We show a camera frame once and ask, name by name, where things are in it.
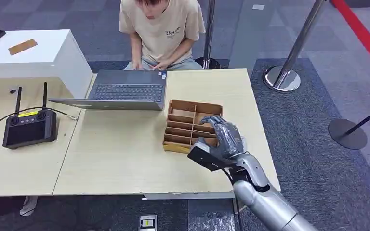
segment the light wood tabletop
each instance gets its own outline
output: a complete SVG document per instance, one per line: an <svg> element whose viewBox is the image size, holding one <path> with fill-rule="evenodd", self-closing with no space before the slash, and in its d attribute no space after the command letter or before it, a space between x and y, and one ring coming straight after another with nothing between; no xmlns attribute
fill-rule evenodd
<svg viewBox="0 0 370 231"><path fill-rule="evenodd" d="M0 118L15 111L17 93L10 94L9 89L19 86L23 88L21 110L42 106L45 81L48 97L72 97L56 77L0 78ZM51 102L47 106L75 117L80 112L80 109ZM52 194L76 121L57 113L57 140L15 150L2 147L5 123L6 120L0 122L0 196Z"/></svg>
<svg viewBox="0 0 370 231"><path fill-rule="evenodd" d="M221 171L162 148L171 99L223 106L223 118L280 190L246 69L169 71L164 111L82 110L53 194L230 192Z"/></svg>

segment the controller screen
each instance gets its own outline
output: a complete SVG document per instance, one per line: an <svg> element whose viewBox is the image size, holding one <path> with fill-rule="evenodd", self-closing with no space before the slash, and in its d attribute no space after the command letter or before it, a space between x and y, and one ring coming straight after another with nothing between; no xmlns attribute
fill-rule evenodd
<svg viewBox="0 0 370 231"><path fill-rule="evenodd" d="M43 139L45 121L11 127L8 132L8 145Z"/></svg>

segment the man's hand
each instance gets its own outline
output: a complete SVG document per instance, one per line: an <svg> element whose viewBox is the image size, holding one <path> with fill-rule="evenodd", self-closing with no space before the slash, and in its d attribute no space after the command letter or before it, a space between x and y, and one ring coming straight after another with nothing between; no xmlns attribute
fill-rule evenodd
<svg viewBox="0 0 370 231"><path fill-rule="evenodd" d="M163 60L158 65L153 66L153 70L166 70L169 65L171 65L172 61L170 60Z"/></svg>
<svg viewBox="0 0 370 231"><path fill-rule="evenodd" d="M140 61L132 61L132 68L134 70L143 70L143 65L141 64L141 60Z"/></svg>

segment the laptop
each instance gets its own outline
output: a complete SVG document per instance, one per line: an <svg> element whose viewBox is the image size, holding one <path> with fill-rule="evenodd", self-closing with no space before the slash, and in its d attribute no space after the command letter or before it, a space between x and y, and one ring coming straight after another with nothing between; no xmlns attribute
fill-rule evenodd
<svg viewBox="0 0 370 231"><path fill-rule="evenodd" d="M83 109L164 109L166 71L100 70L88 99L49 99Z"/></svg>

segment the laptop keyboard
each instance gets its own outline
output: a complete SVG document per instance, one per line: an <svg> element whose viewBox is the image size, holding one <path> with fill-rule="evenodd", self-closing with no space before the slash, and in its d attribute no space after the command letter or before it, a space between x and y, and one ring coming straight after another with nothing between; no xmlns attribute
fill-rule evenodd
<svg viewBox="0 0 370 231"><path fill-rule="evenodd" d="M96 84L95 100L162 100L162 84Z"/></svg>

